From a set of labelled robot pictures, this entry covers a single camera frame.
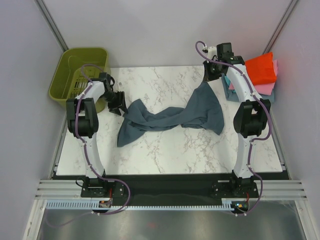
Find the white table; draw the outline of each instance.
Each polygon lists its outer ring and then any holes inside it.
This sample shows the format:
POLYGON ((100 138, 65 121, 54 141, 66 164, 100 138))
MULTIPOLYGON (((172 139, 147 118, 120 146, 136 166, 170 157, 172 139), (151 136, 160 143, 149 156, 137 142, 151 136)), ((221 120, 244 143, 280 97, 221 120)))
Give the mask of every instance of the white table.
MULTIPOLYGON (((126 104, 141 99, 151 113, 167 107, 185 107, 204 74, 203 66, 114 68, 112 76, 122 83, 126 104)), ((117 147, 121 116, 98 114, 97 146, 107 175, 117 174, 196 174, 230 173, 236 163, 238 136, 233 118, 239 103, 226 101, 221 80, 209 83, 224 115, 221 135, 211 130, 177 126, 161 132, 146 132, 138 140, 117 147)), ((270 137, 258 142, 253 169, 256 172, 281 172, 277 151, 270 137)), ((57 168, 57 175, 84 175, 85 163, 81 148, 67 132, 57 168)))

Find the pink cloth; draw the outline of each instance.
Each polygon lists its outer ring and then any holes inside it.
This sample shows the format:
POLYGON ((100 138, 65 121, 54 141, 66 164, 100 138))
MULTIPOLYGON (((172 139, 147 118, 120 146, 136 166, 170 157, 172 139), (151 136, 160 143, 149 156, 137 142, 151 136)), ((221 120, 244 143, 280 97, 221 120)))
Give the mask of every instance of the pink cloth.
MULTIPOLYGON (((273 69, 274 73, 277 76, 278 75, 278 60, 273 60, 273 69)), ((270 96, 272 93, 272 90, 275 87, 275 82, 274 83, 268 83, 268 84, 259 84, 255 85, 255 90, 263 95, 268 95, 270 96)), ((235 90, 235 87, 230 83, 229 90, 235 90)))

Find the stack of folded clothes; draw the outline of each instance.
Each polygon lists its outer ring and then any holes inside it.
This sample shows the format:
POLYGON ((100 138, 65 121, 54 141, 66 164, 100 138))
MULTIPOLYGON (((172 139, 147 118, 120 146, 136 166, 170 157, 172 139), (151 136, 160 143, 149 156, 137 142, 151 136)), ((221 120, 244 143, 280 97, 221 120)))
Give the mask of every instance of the stack of folded clothes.
MULTIPOLYGON (((250 77, 256 91, 263 99, 269 99, 271 103, 275 101, 274 87, 278 74, 278 61, 273 60, 273 53, 269 52, 245 62, 246 71, 250 77)), ((225 98, 228 101, 239 102, 233 84, 222 75, 222 85, 225 98)))

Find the crumpled towel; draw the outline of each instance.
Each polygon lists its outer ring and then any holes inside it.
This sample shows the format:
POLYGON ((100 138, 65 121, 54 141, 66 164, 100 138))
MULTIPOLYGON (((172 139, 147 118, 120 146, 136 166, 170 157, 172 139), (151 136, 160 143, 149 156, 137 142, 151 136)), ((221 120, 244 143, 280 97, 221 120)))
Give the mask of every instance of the crumpled towel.
POLYGON ((178 125, 183 128, 208 129, 220 135, 225 126, 221 105, 207 82, 196 88, 186 107, 168 107, 153 114, 141 99, 131 103, 118 133, 117 146, 123 147, 147 131, 165 131, 178 125))

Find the white wall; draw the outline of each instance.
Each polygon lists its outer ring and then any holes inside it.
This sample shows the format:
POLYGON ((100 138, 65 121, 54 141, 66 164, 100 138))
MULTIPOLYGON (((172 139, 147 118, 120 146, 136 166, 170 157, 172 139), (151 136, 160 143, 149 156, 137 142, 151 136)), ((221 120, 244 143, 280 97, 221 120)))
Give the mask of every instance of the white wall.
POLYGON ((320 2, 301 0, 272 49, 279 60, 272 113, 295 179, 320 226, 320 2))
POLYGON ((19 240, 62 126, 48 97, 62 50, 33 0, 1 0, 0 32, 0 239, 19 240))
POLYGON ((111 67, 201 65, 197 40, 250 59, 290 0, 44 0, 69 48, 104 47, 111 67))

